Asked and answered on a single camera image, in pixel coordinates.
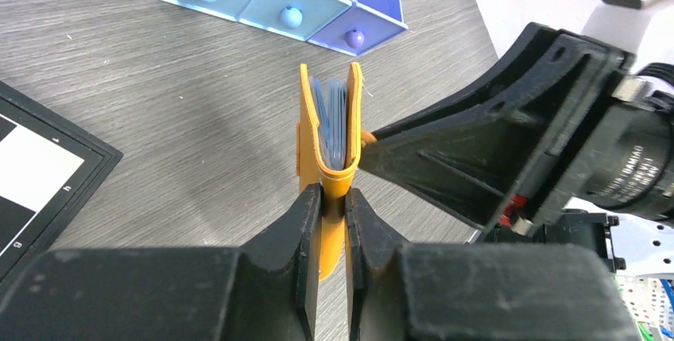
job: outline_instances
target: purple knob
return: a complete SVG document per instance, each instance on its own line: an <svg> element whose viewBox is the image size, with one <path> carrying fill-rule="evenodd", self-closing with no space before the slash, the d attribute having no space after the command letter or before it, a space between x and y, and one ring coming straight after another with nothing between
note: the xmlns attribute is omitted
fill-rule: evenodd
<svg viewBox="0 0 674 341"><path fill-rule="evenodd" d="M357 29L352 29L346 35L347 45L351 48L361 48L365 43L365 34Z"/></svg>

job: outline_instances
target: table surface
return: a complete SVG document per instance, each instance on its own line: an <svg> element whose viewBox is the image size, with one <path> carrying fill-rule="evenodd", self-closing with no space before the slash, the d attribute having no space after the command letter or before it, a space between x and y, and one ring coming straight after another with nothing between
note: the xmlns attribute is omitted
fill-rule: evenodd
<svg viewBox="0 0 674 341"><path fill-rule="evenodd" d="M496 61L475 0L402 0L409 32L358 58L363 127L434 103ZM353 58L156 0L0 0L0 79L125 156L55 247L231 246L297 194L298 67ZM470 234L360 172L378 214L419 242ZM343 261L320 286L317 339L346 339Z"/></svg>

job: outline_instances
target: yellow card holder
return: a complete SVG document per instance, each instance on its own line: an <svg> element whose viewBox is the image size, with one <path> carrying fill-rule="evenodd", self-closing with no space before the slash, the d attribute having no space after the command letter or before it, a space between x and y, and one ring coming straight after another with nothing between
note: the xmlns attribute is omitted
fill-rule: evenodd
<svg viewBox="0 0 674 341"><path fill-rule="evenodd" d="M344 246L344 196L354 180L361 152L362 73L351 63L347 78L347 153L345 168L333 170L323 161L319 146L319 119L312 97L306 64L300 65L300 122L297 124L297 175L300 192L320 182L324 198L320 229L320 274L322 281L332 274Z"/></svg>

